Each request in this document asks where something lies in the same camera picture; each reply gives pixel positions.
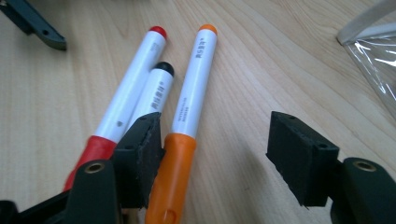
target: red marker grip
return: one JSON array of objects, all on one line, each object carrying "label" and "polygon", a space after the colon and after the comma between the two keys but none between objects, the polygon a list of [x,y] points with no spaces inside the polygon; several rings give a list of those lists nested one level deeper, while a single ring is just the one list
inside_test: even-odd
[{"label": "red marker grip", "polygon": [[94,160],[109,160],[113,155],[116,143],[99,136],[91,136],[88,139],[87,146],[85,146],[75,169],[67,177],[66,183],[64,184],[64,191],[67,191],[73,187],[77,169],[88,161]]}]

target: red marker cap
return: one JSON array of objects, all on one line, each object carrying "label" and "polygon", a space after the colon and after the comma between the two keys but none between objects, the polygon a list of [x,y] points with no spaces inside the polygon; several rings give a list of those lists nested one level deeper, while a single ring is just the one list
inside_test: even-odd
[{"label": "red marker cap", "polygon": [[163,38],[166,39],[166,31],[161,26],[153,26],[149,30],[157,32],[158,34],[162,35]]}]

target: wood grain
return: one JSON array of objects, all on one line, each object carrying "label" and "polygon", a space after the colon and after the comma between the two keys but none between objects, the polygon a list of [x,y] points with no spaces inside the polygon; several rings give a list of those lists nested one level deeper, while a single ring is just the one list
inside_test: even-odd
[{"label": "wood grain", "polygon": [[329,138],[340,160],[378,162],[396,179],[396,122],[335,39],[374,0],[29,2],[68,50],[0,15],[0,198],[20,210],[62,190],[153,25],[167,31],[162,60],[176,71],[163,136],[198,28],[219,31],[182,223],[331,223],[331,202],[300,207],[265,157],[273,110]]}]

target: orange marker grip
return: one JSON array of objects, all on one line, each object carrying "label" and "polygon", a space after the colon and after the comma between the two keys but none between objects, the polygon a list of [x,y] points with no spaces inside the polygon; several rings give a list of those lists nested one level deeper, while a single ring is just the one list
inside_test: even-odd
[{"label": "orange marker grip", "polygon": [[146,224],[180,221],[195,147],[195,139],[186,134],[166,136],[166,152],[150,194]]}]

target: black marker cap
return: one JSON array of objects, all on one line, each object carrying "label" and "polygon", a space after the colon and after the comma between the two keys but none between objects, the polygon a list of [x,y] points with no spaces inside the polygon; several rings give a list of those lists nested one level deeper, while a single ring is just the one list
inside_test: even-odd
[{"label": "black marker cap", "polygon": [[174,69],[170,63],[160,62],[155,65],[154,68],[162,69],[168,72],[171,76],[174,75]]}]

